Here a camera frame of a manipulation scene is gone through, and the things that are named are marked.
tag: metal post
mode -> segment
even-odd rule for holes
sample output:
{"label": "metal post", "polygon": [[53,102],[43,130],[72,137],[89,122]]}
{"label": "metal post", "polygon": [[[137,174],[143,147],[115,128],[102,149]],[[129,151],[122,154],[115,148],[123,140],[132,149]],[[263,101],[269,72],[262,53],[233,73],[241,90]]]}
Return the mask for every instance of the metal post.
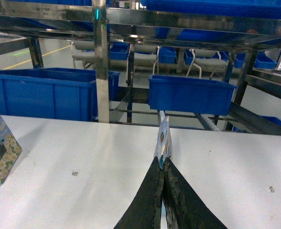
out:
{"label": "metal post", "polygon": [[30,38],[29,40],[30,40],[29,51],[30,51],[33,68],[43,68],[44,64],[43,64],[39,39]]}
{"label": "metal post", "polygon": [[222,76],[223,82],[226,83],[230,82],[235,60],[236,60],[236,54],[230,52],[230,56],[228,57],[227,69]]}
{"label": "metal post", "polygon": [[184,64],[184,53],[185,53],[185,48],[180,48],[179,56],[178,56],[178,64],[177,64],[177,73],[182,72],[183,64]]}
{"label": "metal post", "polygon": [[[239,78],[237,82],[238,89],[237,91],[234,91],[233,99],[234,103],[240,105],[242,102],[242,98],[245,94],[246,88],[248,83],[245,81],[246,75],[251,74],[253,70],[253,66],[257,57],[258,51],[254,52],[248,52],[245,57],[245,61],[240,69]],[[232,130],[233,125],[230,122],[226,122],[224,126],[224,130]]]}
{"label": "metal post", "polygon": [[[133,75],[134,75],[134,44],[130,44],[130,53],[128,57],[128,90],[130,91],[130,99],[128,111],[132,111],[133,104]],[[127,112],[127,123],[132,122],[132,112]]]}
{"label": "metal post", "polygon": [[106,0],[92,1],[99,122],[109,122]]}
{"label": "metal post", "polygon": [[129,1],[129,9],[135,10],[136,9],[136,0]]}

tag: green light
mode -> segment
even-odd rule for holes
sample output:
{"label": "green light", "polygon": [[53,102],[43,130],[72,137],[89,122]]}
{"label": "green light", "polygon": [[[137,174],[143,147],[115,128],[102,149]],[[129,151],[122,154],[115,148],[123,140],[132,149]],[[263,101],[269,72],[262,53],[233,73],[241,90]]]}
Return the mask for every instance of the green light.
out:
{"label": "green light", "polygon": [[99,9],[97,9],[96,11],[96,20],[98,20],[98,18],[99,18]]}

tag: white chair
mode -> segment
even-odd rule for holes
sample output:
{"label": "white chair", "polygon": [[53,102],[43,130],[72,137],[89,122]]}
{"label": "white chair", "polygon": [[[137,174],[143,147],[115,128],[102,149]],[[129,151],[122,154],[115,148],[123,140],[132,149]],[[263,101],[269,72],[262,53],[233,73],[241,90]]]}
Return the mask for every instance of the white chair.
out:
{"label": "white chair", "polygon": [[159,46],[153,45],[135,45],[135,53],[134,53],[134,66],[142,66],[145,63],[153,64],[152,74],[155,72],[155,66],[157,65],[157,73],[159,74]]}
{"label": "white chair", "polygon": [[72,58],[74,67],[75,61],[82,61],[83,68],[88,68],[95,63],[95,46],[94,42],[73,41],[72,42]]}
{"label": "white chair", "polygon": [[[189,50],[193,54],[193,60],[189,66],[189,69],[187,71],[186,77],[189,75],[189,72],[192,68],[192,66],[195,66],[199,69],[199,79],[201,79],[202,76],[202,68],[201,66],[207,65],[207,66],[213,66],[214,70],[211,73],[209,79],[211,80],[217,67],[226,67],[227,62],[223,61],[221,59],[221,55],[219,51],[213,51],[213,50],[200,50],[200,49],[190,49]],[[212,59],[205,59],[205,58],[197,58],[197,57],[213,57],[215,54],[218,54],[218,59],[212,58]]]}

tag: chair backrest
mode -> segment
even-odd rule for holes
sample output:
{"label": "chair backrest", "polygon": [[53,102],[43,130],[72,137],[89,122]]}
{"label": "chair backrest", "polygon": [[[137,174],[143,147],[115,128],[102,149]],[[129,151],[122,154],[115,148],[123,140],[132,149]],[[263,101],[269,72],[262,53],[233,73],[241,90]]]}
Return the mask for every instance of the chair backrest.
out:
{"label": "chair backrest", "polygon": [[196,57],[213,57],[216,52],[215,50],[195,49]]}
{"label": "chair backrest", "polygon": [[95,45],[94,42],[87,42],[87,41],[73,41],[74,46],[78,50],[94,50]]}
{"label": "chair backrest", "polygon": [[140,45],[136,44],[135,45],[135,51],[136,52],[149,52],[149,53],[154,53],[156,54],[156,46],[154,45]]}

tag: shelf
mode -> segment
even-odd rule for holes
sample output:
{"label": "shelf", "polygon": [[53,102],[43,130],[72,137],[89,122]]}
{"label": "shelf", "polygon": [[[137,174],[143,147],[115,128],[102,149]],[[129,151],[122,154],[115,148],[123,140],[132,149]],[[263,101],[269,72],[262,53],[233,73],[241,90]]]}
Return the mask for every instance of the shelf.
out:
{"label": "shelf", "polygon": [[281,72],[276,70],[253,70],[246,75],[248,85],[281,99]]}
{"label": "shelf", "polygon": [[24,37],[0,35],[0,55],[29,48],[29,39]]}
{"label": "shelf", "polygon": [[[0,31],[21,36],[92,40],[93,7],[0,0]],[[140,44],[247,52],[281,48],[281,20],[106,8],[110,39]],[[127,25],[137,26],[136,33]],[[157,39],[153,27],[171,28]],[[227,32],[212,42],[178,41],[183,29]]]}

